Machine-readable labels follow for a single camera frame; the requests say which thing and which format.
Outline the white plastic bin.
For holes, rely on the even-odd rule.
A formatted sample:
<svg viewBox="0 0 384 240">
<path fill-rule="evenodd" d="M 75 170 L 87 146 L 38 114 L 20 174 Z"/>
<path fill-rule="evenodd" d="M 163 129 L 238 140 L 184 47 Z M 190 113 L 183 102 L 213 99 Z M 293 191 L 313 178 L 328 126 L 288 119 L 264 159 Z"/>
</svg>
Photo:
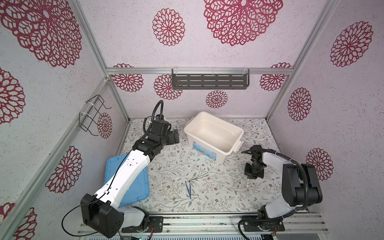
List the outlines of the white plastic bin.
<svg viewBox="0 0 384 240">
<path fill-rule="evenodd" d="M 184 127 L 189 146 L 221 165 L 239 151 L 244 130 L 207 112 L 200 112 Z"/>
</svg>

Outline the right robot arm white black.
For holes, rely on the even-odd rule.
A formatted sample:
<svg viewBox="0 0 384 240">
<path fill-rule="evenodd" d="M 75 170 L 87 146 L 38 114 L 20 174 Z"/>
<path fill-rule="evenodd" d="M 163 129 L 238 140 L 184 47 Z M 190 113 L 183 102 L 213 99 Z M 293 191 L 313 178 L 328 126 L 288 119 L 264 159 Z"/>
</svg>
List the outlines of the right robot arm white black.
<svg viewBox="0 0 384 240">
<path fill-rule="evenodd" d="M 248 179 L 263 179 L 267 167 L 282 175 L 282 194 L 272 203 L 261 207 L 258 211 L 260 219 L 287 218 L 322 202 L 323 193 L 314 165 L 301 164 L 260 145 L 254 145 L 242 153 L 251 155 L 251 163 L 247 163 L 244 170 Z"/>
</svg>

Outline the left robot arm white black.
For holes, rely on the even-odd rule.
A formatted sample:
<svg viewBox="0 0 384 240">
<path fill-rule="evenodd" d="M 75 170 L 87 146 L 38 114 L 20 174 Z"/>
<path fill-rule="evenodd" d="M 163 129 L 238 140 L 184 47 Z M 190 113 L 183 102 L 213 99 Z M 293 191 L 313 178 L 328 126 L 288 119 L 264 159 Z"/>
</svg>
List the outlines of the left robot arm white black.
<svg viewBox="0 0 384 240">
<path fill-rule="evenodd" d="M 118 208 L 139 173 L 165 146 L 179 142 L 178 130 L 172 130 L 169 122 L 153 120 L 112 178 L 95 194 L 86 194 L 81 199 L 84 224 L 107 238 L 113 237 L 123 228 L 138 227 L 145 230 L 149 225 L 148 212 L 138 207 L 120 212 Z"/>
</svg>

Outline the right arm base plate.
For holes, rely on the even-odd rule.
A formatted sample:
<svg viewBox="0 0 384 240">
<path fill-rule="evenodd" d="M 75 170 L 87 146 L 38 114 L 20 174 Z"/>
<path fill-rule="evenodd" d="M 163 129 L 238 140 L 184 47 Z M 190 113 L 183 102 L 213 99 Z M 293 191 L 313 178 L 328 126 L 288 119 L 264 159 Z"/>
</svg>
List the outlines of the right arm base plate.
<svg viewBox="0 0 384 240">
<path fill-rule="evenodd" d="M 242 220 L 246 232 L 283 232 L 286 230 L 282 217 L 259 219 L 256 216 L 244 216 Z"/>
</svg>

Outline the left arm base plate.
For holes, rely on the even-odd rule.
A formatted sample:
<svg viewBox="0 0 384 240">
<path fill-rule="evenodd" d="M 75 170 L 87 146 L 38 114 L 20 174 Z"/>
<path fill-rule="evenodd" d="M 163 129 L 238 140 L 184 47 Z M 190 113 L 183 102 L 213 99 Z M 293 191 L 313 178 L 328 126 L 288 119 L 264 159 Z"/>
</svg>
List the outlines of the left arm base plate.
<svg viewBox="0 0 384 240">
<path fill-rule="evenodd" d="M 141 233 L 161 233 L 163 231 L 164 217 L 162 216 L 149 216 L 144 224 L 138 227 L 122 228 L 121 232 L 124 234 L 141 234 Z"/>
</svg>

